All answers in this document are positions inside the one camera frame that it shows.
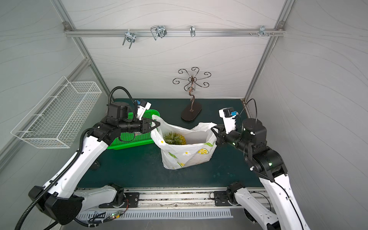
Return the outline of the bronze scroll hanger stand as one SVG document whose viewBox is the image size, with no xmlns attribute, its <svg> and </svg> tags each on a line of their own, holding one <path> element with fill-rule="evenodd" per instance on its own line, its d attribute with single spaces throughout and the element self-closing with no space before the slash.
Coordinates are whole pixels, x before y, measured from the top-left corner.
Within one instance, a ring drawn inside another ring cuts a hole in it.
<svg viewBox="0 0 368 230">
<path fill-rule="evenodd" d="M 204 81 L 201 84 L 199 84 L 197 82 L 208 79 L 212 76 L 212 74 L 210 72 L 206 71 L 206 72 L 203 73 L 204 77 L 198 78 L 197 75 L 200 72 L 200 68 L 199 67 L 192 67 L 190 70 L 191 70 L 191 73 L 189 73 L 189 71 L 187 69 L 179 69 L 178 73 L 179 74 L 186 73 L 187 78 L 177 77 L 177 78 L 174 78 L 172 80 L 172 83 L 175 84 L 175 85 L 180 84 L 181 81 L 186 81 L 187 82 L 187 84 L 184 86 L 184 90 L 191 97 L 190 98 L 190 104 L 181 113 L 181 119 L 186 121 L 186 122 L 194 121 L 197 118 L 197 116 L 200 114 L 200 112 L 202 111 L 202 105 L 195 100 L 196 97 L 194 95 L 194 91 L 195 91 L 196 87 L 198 86 L 202 89 L 205 89 L 205 88 L 208 88 L 210 86 L 210 84 L 206 81 Z"/>
</svg>

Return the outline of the pineapple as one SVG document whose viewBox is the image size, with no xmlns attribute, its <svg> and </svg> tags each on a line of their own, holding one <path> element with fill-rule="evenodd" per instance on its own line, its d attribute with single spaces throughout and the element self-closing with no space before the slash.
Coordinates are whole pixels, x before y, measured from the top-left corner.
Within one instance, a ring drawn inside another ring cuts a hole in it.
<svg viewBox="0 0 368 230">
<path fill-rule="evenodd" d="M 164 141 L 170 145 L 186 145 L 186 139 L 183 135 L 175 132 L 167 133 L 163 136 Z"/>
</svg>

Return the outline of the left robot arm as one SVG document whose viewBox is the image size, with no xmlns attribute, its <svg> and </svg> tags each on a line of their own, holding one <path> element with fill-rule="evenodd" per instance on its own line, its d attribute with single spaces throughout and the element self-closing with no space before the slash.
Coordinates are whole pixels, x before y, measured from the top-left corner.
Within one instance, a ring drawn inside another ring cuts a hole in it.
<svg viewBox="0 0 368 230">
<path fill-rule="evenodd" d="M 21 216 L 25 218 L 33 207 L 54 220 L 52 226 L 72 222 L 80 212 L 107 205 L 119 208 L 127 204 L 124 189 L 110 184 L 89 192 L 77 192 L 76 187 L 97 158 L 123 133 L 150 133 L 160 123 L 144 118 L 151 103 L 135 101 L 133 118 L 128 118 L 128 103 L 116 102 L 108 105 L 105 118 L 92 128 L 85 130 L 79 148 L 69 161 L 43 186 L 35 186 L 29 192 L 31 205 Z"/>
</svg>

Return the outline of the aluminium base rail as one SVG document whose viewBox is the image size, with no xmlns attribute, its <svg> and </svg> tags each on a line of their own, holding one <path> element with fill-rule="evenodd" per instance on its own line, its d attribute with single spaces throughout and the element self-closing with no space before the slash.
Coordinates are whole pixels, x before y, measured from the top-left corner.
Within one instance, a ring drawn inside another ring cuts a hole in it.
<svg viewBox="0 0 368 230">
<path fill-rule="evenodd" d="M 267 200 L 270 210 L 277 210 L 277 202 L 268 195 L 254 197 L 251 193 L 256 191 L 238 189 L 235 193 L 229 190 L 212 191 L 199 188 L 186 188 L 172 190 L 164 188 L 163 190 L 128 190 L 122 188 L 114 188 L 105 186 L 96 189 L 80 189 L 76 191 L 55 191 L 54 194 L 58 198 L 82 198 L 81 211 L 98 207 L 100 209 L 134 209 L 134 208 L 164 208 L 164 207 L 227 207 L 227 206 L 243 206 L 245 202 L 262 204 L 263 200 Z"/>
</svg>

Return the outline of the left controller board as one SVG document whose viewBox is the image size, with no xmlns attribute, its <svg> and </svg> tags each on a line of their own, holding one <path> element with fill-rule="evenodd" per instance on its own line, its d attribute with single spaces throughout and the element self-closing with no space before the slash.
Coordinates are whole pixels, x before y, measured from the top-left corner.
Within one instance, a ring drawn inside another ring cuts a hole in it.
<svg viewBox="0 0 368 230">
<path fill-rule="evenodd" d="M 124 213 L 124 211 L 118 211 L 116 213 L 112 213 L 108 219 L 116 219 L 116 218 L 119 218 L 122 214 Z"/>
</svg>

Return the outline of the aluminium cross rail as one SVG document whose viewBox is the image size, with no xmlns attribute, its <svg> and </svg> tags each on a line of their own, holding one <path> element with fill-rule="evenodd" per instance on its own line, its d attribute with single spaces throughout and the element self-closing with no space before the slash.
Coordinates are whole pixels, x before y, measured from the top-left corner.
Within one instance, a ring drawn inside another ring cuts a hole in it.
<svg viewBox="0 0 368 230">
<path fill-rule="evenodd" d="M 249 33 L 258 32 L 256 29 L 199 29 L 195 27 L 195 37 L 246 37 Z M 67 37 L 124 37 L 125 33 L 130 31 L 134 33 L 137 38 L 153 37 L 150 29 L 76 29 L 65 31 Z M 167 35 L 165 37 L 191 37 L 190 29 L 166 29 Z M 274 36 L 283 36 L 285 30 L 267 29 L 267 32 L 272 32 Z"/>
</svg>

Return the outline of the white plastic bag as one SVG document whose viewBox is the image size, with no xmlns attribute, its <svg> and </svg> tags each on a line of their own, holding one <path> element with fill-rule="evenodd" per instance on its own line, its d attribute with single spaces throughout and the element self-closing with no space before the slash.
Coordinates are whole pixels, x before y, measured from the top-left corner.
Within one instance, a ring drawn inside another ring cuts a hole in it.
<svg viewBox="0 0 368 230">
<path fill-rule="evenodd" d="M 157 115 L 153 115 L 152 119 L 160 122 L 160 126 L 155 128 L 150 136 L 161 150 L 164 168 L 177 170 L 210 161 L 217 147 L 216 136 L 211 128 L 217 124 L 201 122 L 192 129 L 186 129 L 168 124 Z M 182 135 L 186 144 L 170 144 L 164 139 L 169 134 Z"/>
</svg>

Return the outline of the green plastic basket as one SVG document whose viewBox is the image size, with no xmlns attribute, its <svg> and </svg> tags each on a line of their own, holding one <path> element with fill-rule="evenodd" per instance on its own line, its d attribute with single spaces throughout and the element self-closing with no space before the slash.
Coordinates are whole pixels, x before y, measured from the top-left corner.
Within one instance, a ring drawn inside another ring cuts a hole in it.
<svg viewBox="0 0 368 230">
<path fill-rule="evenodd" d="M 107 149 L 122 150 L 154 143 L 150 136 L 150 133 L 122 133 L 120 138 L 122 139 L 122 141 L 120 141 L 119 139 L 115 139 Z"/>
</svg>

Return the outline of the right metal hook clamp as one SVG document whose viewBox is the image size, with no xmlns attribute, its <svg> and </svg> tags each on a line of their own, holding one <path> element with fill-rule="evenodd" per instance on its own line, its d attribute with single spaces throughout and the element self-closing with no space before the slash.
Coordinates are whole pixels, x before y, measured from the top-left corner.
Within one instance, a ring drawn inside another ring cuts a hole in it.
<svg viewBox="0 0 368 230">
<path fill-rule="evenodd" d="M 270 32 L 270 33 L 267 32 L 265 26 L 263 25 L 263 26 L 261 26 L 259 28 L 258 32 L 256 32 L 256 33 L 249 33 L 249 35 L 250 36 L 256 35 L 258 37 L 263 37 L 263 36 L 270 37 L 270 36 L 274 36 L 275 34 L 272 33 L 272 32 Z"/>
</svg>

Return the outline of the small metal bracket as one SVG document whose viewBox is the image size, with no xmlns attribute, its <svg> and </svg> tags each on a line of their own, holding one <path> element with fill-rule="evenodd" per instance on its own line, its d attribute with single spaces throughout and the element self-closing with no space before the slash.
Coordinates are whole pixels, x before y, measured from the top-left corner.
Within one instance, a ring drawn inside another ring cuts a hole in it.
<svg viewBox="0 0 368 230">
<path fill-rule="evenodd" d="M 195 37 L 196 36 L 196 31 L 195 31 L 195 27 L 193 25 L 190 26 L 190 35 L 191 37 Z"/>
</svg>

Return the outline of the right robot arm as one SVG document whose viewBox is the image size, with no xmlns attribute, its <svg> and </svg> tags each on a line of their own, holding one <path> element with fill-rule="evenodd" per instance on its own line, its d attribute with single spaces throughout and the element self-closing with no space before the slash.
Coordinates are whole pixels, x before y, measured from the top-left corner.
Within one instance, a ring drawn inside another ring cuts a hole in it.
<svg viewBox="0 0 368 230">
<path fill-rule="evenodd" d="M 247 218 L 258 223 L 264 230 L 308 230 L 309 226 L 293 194 L 286 165 L 278 152 L 267 145 L 267 130 L 262 122 L 247 118 L 241 131 L 226 132 L 225 125 L 211 128 L 216 144 L 229 144 L 239 150 L 244 161 L 255 173 L 267 191 L 273 211 L 262 205 L 240 183 L 227 188 L 227 200 L 241 206 Z"/>
</svg>

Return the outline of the metal U-bolt clamp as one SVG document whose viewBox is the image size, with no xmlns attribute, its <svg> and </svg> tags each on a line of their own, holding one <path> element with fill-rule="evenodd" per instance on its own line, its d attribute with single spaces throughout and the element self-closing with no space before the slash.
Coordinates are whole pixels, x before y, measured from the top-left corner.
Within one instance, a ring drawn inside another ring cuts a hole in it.
<svg viewBox="0 0 368 230">
<path fill-rule="evenodd" d="M 131 33 L 130 31 L 128 31 L 128 32 L 125 33 L 122 45 L 127 43 L 127 44 L 129 44 L 128 48 L 131 49 L 132 44 L 135 43 L 135 41 L 136 41 L 136 35 L 134 33 Z"/>
</svg>

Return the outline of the green table mat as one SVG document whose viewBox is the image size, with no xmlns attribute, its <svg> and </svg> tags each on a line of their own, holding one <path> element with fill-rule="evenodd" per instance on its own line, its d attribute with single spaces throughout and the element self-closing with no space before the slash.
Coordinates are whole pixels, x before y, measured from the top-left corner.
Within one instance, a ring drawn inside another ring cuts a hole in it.
<svg viewBox="0 0 368 230">
<path fill-rule="evenodd" d="M 239 99 L 199 99 L 202 111 L 193 122 L 181 119 L 181 113 L 189 104 L 188 99 L 149 99 L 169 124 L 192 129 L 199 122 L 222 124 L 218 111 L 233 107 L 242 111 Z M 100 168 L 88 170 L 79 187 L 102 187 L 115 183 L 128 187 L 226 187 L 241 182 L 247 187 L 262 187 L 256 174 L 249 170 L 243 154 L 230 145 L 216 148 L 209 162 L 184 169 L 167 170 L 162 163 L 160 149 L 155 144 L 123 150 L 109 149 L 98 158 Z"/>
</svg>

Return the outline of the metal U-bolt hook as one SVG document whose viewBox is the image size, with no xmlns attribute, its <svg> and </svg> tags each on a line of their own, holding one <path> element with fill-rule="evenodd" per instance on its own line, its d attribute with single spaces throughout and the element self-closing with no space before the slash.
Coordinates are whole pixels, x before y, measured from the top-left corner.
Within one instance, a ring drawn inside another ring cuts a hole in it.
<svg viewBox="0 0 368 230">
<path fill-rule="evenodd" d="M 158 38 L 163 38 L 167 35 L 166 28 L 163 25 L 153 26 L 150 28 L 150 31 L 154 40 L 157 40 Z"/>
</svg>

